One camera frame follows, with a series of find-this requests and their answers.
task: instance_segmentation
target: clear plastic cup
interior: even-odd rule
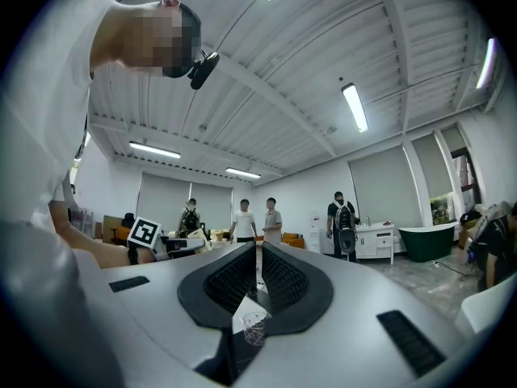
[[[263,346],[266,335],[266,319],[271,315],[267,312],[252,312],[242,318],[244,339],[250,345]]]

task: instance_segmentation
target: green bathtub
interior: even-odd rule
[[[457,222],[432,227],[400,228],[401,239],[415,262],[439,259],[451,253]]]

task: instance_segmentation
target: white cabinet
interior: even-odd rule
[[[358,259],[390,258],[393,264],[393,229],[394,225],[382,223],[357,227],[355,253]]]
[[[369,256],[375,256],[377,254],[376,237],[372,234],[361,234],[355,242],[355,253],[358,259],[362,259]]]

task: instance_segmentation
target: floor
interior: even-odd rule
[[[362,259],[359,262],[396,281],[438,310],[451,323],[456,320],[461,302],[477,293],[478,273],[470,270],[470,265],[466,264],[466,254],[458,247],[453,247],[450,255],[426,263],[411,261],[406,254],[395,255],[393,265],[389,264],[389,259]],[[261,251],[257,251],[257,267],[258,283],[263,283]]]

